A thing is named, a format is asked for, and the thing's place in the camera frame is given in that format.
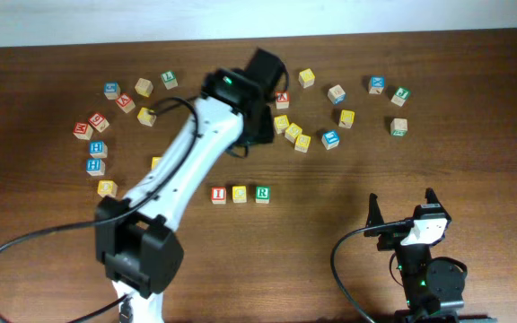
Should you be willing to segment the green R block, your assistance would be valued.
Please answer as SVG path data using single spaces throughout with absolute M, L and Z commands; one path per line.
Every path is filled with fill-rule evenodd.
M 257 204 L 268 204 L 270 202 L 271 187 L 256 186 L 255 201 Z

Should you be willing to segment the yellow C block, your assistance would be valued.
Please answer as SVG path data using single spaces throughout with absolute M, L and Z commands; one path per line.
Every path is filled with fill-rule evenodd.
M 247 202 L 247 188 L 245 186 L 233 186 L 232 187 L 232 201 L 234 203 L 246 203 Z

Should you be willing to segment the red I block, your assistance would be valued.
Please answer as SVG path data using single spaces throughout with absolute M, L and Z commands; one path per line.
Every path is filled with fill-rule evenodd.
M 224 205 L 226 203 L 226 188 L 225 187 L 212 187 L 211 188 L 211 201 L 214 205 Z

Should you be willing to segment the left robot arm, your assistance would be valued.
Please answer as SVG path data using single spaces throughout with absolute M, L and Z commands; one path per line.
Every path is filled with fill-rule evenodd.
M 188 201 L 223 153 L 272 142 L 268 105 L 288 78 L 281 58 L 262 48 L 243 69 L 208 74 L 194 100 L 178 100 L 190 115 L 158 165 L 122 199 L 100 201 L 96 258 L 118 295 L 119 321 L 162 321 L 163 292 L 184 257 L 176 231 Z

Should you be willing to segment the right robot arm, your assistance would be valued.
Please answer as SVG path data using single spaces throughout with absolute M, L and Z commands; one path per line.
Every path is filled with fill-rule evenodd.
M 444 239 L 451 216 L 431 188 L 425 191 L 426 202 L 397 223 L 384 222 L 377 199 L 370 194 L 364 235 L 377 237 L 377 249 L 392 251 L 397 259 L 407 309 L 396 311 L 395 320 L 457 322 L 468 269 L 456 259 L 431 255 L 431 248 Z

